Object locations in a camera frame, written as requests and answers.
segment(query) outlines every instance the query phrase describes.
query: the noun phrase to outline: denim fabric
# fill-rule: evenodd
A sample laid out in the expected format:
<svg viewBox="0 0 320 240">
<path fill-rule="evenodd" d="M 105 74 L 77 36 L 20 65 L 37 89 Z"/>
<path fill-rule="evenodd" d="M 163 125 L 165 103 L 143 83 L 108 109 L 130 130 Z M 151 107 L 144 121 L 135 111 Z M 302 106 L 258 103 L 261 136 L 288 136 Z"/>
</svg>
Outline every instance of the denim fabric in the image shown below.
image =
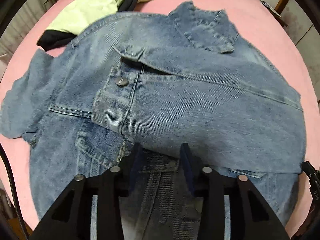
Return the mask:
<svg viewBox="0 0 320 240">
<path fill-rule="evenodd" d="M 120 199 L 126 240 L 195 238 L 201 200 L 185 184 L 183 142 L 222 175 L 248 175 L 285 224 L 306 144 L 299 94 L 224 10 L 192 2 L 168 16 L 105 17 L 57 58 L 38 50 L 4 99 L 0 128 L 30 144 L 39 218 L 74 175 L 101 174 L 140 142 L 138 182 Z M 226 201 L 226 239 L 228 218 Z"/>
</svg>

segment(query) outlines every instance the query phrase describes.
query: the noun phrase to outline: cable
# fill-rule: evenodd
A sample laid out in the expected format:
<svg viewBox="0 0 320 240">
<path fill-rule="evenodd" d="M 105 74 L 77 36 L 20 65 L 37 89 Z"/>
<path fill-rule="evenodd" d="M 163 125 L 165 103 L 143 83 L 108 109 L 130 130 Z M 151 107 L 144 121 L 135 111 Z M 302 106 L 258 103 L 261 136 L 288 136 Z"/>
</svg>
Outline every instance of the cable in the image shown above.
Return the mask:
<svg viewBox="0 0 320 240">
<path fill-rule="evenodd" d="M 1 156 L 2 160 L 3 160 L 3 162 L 4 162 L 5 168 L 7 170 L 9 183 L 10 183 L 10 188 L 11 188 L 11 193 L 12 193 L 12 198 L 13 198 L 13 204 L 14 204 L 14 207 L 15 207 L 16 212 L 17 212 L 19 224 L 21 226 L 21 229 L 22 229 L 22 232 L 24 234 L 24 237 L 26 238 L 26 240 L 28 240 L 29 239 L 29 233 L 27 231 L 26 225 L 25 225 L 23 217 L 22 217 L 22 213 L 21 213 L 21 209 L 20 209 L 20 205 L 19 205 L 19 200 L 18 200 L 17 189 L 16 189 L 16 185 L 14 183 L 14 177 L 13 177 L 12 169 L 11 169 L 8 157 L 5 154 L 4 149 L 2 148 L 1 144 L 0 144 L 0 156 Z"/>
</svg>

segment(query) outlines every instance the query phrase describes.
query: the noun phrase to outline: bed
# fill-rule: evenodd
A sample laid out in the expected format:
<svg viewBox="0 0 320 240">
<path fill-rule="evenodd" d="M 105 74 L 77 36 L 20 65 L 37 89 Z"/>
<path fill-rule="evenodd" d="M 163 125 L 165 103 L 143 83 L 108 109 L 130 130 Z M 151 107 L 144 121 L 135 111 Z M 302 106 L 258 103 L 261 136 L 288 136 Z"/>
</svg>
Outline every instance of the bed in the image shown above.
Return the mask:
<svg viewBox="0 0 320 240">
<path fill-rule="evenodd" d="M 0 83 L 0 101 L 11 89 L 12 83 L 20 78 L 28 68 L 34 52 L 38 49 L 37 40 L 46 27 L 58 13 L 73 0 L 59 0 L 37 22 L 34 28 L 25 37 L 13 55 L 3 79 Z M 146 4 L 136 6 L 136 11 L 167 14 L 186 0 L 153 0 Z M 206 10 L 225 8 L 229 19 L 236 25 L 239 33 L 256 46 L 278 68 L 287 82 L 301 95 L 301 104 L 304 110 L 307 149 L 306 160 L 315 168 L 320 166 L 320 116 L 316 95 L 297 48 L 280 24 L 259 0 L 192 0 L 194 4 Z M 48 53 L 57 56 L 64 48 L 50 50 Z M 20 206 L 24 220 L 32 229 L 38 224 L 38 217 L 33 205 L 29 186 L 29 146 L 22 138 L 8 139 L 0 135 L 2 144 L 12 166 Z M 10 185 L 3 163 L 0 163 L 0 179 L 10 194 Z M 309 192 L 308 178 L 300 175 L 299 199 L 295 210 L 286 226 L 289 236 L 292 236 L 305 220 L 312 201 Z"/>
</svg>

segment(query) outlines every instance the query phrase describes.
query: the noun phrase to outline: neon yellow and black garment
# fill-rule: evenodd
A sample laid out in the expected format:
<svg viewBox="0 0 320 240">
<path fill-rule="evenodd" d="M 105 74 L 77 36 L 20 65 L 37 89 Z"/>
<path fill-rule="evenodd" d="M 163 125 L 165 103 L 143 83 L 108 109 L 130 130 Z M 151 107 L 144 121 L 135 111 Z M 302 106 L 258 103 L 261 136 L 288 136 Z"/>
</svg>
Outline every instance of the neon yellow and black garment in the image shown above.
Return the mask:
<svg viewBox="0 0 320 240">
<path fill-rule="evenodd" d="M 96 20 L 117 11 L 133 11 L 138 2 L 151 0 L 75 0 L 47 27 L 37 45 L 45 51 L 67 45 Z"/>
</svg>

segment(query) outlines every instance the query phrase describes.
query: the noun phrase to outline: denim sleeve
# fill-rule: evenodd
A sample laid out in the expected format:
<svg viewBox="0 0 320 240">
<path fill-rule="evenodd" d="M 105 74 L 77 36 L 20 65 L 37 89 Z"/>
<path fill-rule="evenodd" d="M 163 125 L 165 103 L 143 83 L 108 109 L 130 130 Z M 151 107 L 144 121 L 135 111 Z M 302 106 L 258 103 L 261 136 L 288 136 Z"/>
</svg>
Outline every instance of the denim sleeve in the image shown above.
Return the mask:
<svg viewBox="0 0 320 240">
<path fill-rule="evenodd" d="M 35 133 L 55 86 L 54 58 L 38 49 L 27 72 L 13 83 L 2 102 L 0 132 L 8 138 Z"/>
</svg>

